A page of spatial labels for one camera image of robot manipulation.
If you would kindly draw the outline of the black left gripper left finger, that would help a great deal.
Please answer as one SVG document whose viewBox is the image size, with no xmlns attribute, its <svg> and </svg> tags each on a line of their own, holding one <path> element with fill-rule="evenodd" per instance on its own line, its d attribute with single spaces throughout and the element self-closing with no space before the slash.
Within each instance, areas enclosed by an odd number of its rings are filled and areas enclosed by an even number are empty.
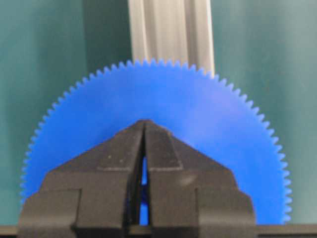
<svg viewBox="0 0 317 238">
<path fill-rule="evenodd" d="M 145 122 L 51 170 L 29 197 L 20 238 L 122 238 L 136 200 Z"/>
</svg>

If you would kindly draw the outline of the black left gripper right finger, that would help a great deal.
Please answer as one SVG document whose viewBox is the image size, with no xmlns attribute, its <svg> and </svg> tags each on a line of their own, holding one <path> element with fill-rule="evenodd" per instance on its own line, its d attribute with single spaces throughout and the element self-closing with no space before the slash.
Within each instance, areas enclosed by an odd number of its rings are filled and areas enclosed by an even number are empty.
<svg viewBox="0 0 317 238">
<path fill-rule="evenodd" d="M 254 238 L 255 215 L 232 171 L 145 122 L 154 238 Z"/>
</svg>

